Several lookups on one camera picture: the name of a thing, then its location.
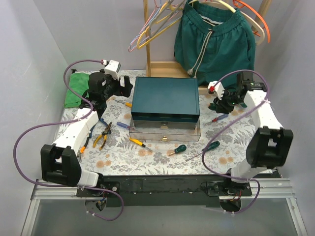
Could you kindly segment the blue red screwdriver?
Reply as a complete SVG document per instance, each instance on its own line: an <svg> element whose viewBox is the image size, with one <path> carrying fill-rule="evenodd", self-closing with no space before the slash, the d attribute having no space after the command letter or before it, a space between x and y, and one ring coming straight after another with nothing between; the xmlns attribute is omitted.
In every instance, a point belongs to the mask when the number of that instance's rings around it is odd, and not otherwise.
<svg viewBox="0 0 315 236"><path fill-rule="evenodd" d="M122 128L125 128L125 129L128 129L128 130L135 130L134 128L132 128L130 125L127 125L125 123L122 123L122 122L116 122L116 125L119 126L119 127L122 127Z"/></svg>
<svg viewBox="0 0 315 236"><path fill-rule="evenodd" d="M227 118L228 116L229 116L229 114L222 114L222 115L219 115L219 116L213 118L212 120L208 121L207 123L218 122L218 121L220 121L220 120L222 120L222 119Z"/></svg>

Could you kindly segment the orange handled screwdriver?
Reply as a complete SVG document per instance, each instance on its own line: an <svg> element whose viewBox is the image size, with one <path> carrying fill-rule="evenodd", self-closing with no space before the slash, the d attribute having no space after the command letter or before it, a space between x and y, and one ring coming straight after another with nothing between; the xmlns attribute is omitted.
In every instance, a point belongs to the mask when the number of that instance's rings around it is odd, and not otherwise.
<svg viewBox="0 0 315 236"><path fill-rule="evenodd" d="M119 100L115 100L116 102L119 102L121 104L124 104L125 106L131 108L132 107L132 104L131 103L127 103L127 102L123 102L123 101L119 101Z"/></svg>

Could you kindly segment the long green screwdriver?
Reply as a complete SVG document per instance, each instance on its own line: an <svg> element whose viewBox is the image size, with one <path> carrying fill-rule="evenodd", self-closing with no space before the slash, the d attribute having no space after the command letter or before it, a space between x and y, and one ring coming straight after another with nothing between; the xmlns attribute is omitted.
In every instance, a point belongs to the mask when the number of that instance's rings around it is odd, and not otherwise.
<svg viewBox="0 0 315 236"><path fill-rule="evenodd" d="M215 142L212 142L206 149L205 151L208 152L208 151L211 151L211 150L214 150L216 149L217 147L220 146L220 142L219 141L215 141ZM197 157L198 155L201 155L203 152L203 150L201 152L199 152L198 154L194 155L193 157L189 158L189 159L186 159L185 161L188 162L192 159L194 159L195 157Z"/></svg>

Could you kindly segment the yellow black screwdriver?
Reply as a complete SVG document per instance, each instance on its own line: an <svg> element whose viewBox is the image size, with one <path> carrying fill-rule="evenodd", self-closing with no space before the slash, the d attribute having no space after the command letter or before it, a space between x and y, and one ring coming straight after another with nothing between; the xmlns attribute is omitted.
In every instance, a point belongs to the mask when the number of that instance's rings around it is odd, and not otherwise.
<svg viewBox="0 0 315 236"><path fill-rule="evenodd" d="M138 139L133 139L133 138L129 137L129 140L132 141L133 143L137 144L140 147L143 147L143 148L146 148L149 151L152 151L147 145L145 145L143 142L141 142Z"/></svg>

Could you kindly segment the clear acrylic drawer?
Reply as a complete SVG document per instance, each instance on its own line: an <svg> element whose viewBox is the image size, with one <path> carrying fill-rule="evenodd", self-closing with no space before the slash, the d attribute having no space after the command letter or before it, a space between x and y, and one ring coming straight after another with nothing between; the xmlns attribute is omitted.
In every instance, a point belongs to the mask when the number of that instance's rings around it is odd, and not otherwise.
<svg viewBox="0 0 315 236"><path fill-rule="evenodd" d="M139 140L197 142L201 137L200 118L149 118L133 115L129 135Z"/></svg>

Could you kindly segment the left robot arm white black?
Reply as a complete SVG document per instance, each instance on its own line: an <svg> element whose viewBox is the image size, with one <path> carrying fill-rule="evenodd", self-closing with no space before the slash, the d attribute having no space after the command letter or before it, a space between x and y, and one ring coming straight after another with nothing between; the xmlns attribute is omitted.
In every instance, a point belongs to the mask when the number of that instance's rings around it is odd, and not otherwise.
<svg viewBox="0 0 315 236"><path fill-rule="evenodd" d="M70 187L87 186L95 197L104 193L105 185L99 174L83 170L77 154L81 143L98 123L107 108L106 101L113 95L129 97L133 88L129 76L115 79L112 72L99 71L89 75L88 89L76 114L77 122L68 126L51 145L40 151L42 178L47 182Z"/></svg>

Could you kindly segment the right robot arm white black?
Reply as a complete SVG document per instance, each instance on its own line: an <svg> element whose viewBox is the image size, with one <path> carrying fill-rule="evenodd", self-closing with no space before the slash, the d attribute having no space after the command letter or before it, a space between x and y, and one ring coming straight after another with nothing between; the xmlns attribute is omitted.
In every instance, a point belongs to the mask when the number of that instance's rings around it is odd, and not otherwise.
<svg viewBox="0 0 315 236"><path fill-rule="evenodd" d="M222 79L208 85L209 93L216 95L214 105L217 113L229 114L236 105L245 104L256 128L245 159L227 172L229 179L223 182L223 191L231 196L241 189L240 184L249 182L257 174L282 167L293 140L292 130L285 129L273 112L268 100L268 86L253 79L256 72L237 70L234 74L237 75L235 91L224 88Z"/></svg>

